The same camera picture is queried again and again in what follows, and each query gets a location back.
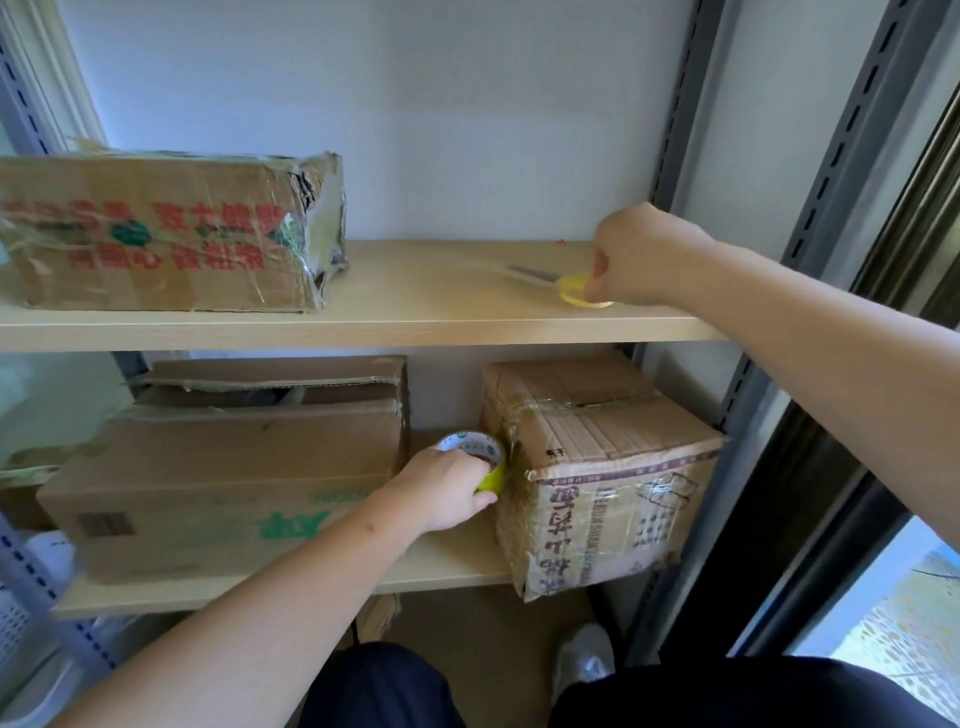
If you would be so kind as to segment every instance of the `dark pants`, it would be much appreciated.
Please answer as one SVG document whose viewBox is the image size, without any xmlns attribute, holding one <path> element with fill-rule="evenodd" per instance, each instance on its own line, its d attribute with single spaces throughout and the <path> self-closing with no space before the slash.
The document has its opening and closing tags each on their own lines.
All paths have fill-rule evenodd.
<svg viewBox="0 0 960 728">
<path fill-rule="evenodd" d="M 567 689 L 550 717 L 566 726 L 947 728 L 885 677 L 820 658 L 637 667 Z M 335 653 L 307 695 L 300 728 L 463 728 L 444 677 L 390 643 Z"/>
</svg>

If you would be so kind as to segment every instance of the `packing tape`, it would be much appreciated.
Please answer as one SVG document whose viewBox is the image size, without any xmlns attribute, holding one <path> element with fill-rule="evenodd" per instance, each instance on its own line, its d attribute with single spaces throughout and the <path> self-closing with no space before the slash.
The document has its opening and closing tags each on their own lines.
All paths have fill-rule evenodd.
<svg viewBox="0 0 960 728">
<path fill-rule="evenodd" d="M 478 491 L 493 491 L 499 495 L 503 490 L 507 471 L 507 457 L 500 441 L 483 432 L 454 432 L 439 443 L 437 449 L 461 449 L 467 454 L 479 457 L 491 464 L 491 470 L 477 486 Z"/>
</svg>

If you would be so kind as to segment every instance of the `hand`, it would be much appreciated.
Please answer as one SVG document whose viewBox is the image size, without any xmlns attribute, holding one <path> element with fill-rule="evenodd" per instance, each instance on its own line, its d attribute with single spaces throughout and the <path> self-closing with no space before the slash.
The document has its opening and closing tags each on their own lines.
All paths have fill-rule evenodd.
<svg viewBox="0 0 960 728">
<path fill-rule="evenodd" d="M 670 303 L 682 306 L 680 286 L 704 253 L 720 247 L 693 223 L 650 203 L 607 217 L 593 236 L 593 279 L 588 301 Z"/>
<path fill-rule="evenodd" d="M 490 491 L 475 493 L 490 464 L 462 450 L 421 450 L 391 481 L 425 518 L 424 531 L 443 531 L 496 502 Z"/>
</svg>

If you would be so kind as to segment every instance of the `forearm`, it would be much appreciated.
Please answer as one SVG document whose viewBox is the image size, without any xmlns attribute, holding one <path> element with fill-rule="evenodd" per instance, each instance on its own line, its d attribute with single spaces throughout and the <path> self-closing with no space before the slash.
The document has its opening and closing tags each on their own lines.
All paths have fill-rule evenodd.
<svg viewBox="0 0 960 728">
<path fill-rule="evenodd" d="M 704 252 L 677 297 L 960 542 L 960 336 L 732 246 Z"/>
<path fill-rule="evenodd" d="M 56 725 L 282 726 L 423 526 L 408 499 L 377 491 L 138 654 Z"/>
</svg>

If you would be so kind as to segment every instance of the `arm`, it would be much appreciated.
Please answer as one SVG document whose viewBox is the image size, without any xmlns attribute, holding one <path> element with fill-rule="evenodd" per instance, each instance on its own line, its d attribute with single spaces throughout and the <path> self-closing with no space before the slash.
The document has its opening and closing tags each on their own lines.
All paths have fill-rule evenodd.
<svg viewBox="0 0 960 728">
<path fill-rule="evenodd" d="M 960 334 L 718 243 L 650 205 L 597 229 L 596 301 L 669 303 L 737 342 L 960 546 Z"/>
<path fill-rule="evenodd" d="M 97 685 L 57 728 L 280 728 L 374 585 L 423 532 L 496 500 L 488 466 L 419 453 L 317 538 L 247 579 Z"/>
</svg>

